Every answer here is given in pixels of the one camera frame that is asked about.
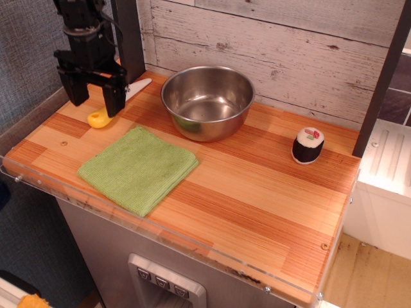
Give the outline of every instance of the gray fabric wall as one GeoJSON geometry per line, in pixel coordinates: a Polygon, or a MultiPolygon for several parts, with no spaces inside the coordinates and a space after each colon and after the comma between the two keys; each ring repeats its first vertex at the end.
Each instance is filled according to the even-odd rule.
{"type": "MultiPolygon", "coordinates": [[[[52,0],[0,5],[0,135],[61,88],[56,49],[68,49],[52,0]]],[[[0,210],[0,269],[54,307],[76,307],[94,288],[55,199],[0,175],[12,197],[0,210]]]]}

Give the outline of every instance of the yellow object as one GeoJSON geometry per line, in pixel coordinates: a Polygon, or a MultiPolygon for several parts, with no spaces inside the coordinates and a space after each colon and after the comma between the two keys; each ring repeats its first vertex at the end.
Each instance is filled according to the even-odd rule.
{"type": "Polygon", "coordinates": [[[89,114],[87,122],[89,122],[90,126],[93,128],[102,128],[108,125],[112,119],[112,117],[109,117],[107,109],[103,107],[89,114]]]}
{"type": "Polygon", "coordinates": [[[21,298],[17,308],[49,308],[50,305],[37,294],[26,295],[21,298]]]}

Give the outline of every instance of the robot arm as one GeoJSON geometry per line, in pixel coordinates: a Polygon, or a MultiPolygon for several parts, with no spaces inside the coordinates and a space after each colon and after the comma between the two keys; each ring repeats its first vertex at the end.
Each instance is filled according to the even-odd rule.
{"type": "Polygon", "coordinates": [[[111,23],[102,12],[104,0],[54,0],[64,20],[70,51],[57,50],[58,73],[74,105],[89,98],[87,84],[102,87],[109,117],[125,106],[127,71],[116,63],[111,23]]]}

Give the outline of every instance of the wooden floor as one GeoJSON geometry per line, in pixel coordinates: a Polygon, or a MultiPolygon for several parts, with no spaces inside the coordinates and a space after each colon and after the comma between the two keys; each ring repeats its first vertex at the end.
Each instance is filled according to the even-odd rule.
{"type": "Polygon", "coordinates": [[[343,234],[324,299],[341,308],[411,307],[411,260],[343,234]]]}

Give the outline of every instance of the green microfiber cloth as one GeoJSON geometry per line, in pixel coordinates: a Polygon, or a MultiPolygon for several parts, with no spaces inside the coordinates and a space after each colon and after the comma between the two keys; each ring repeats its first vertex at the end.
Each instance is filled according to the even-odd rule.
{"type": "Polygon", "coordinates": [[[191,152],[138,126],[77,174],[118,205],[145,216],[197,165],[191,152]]]}

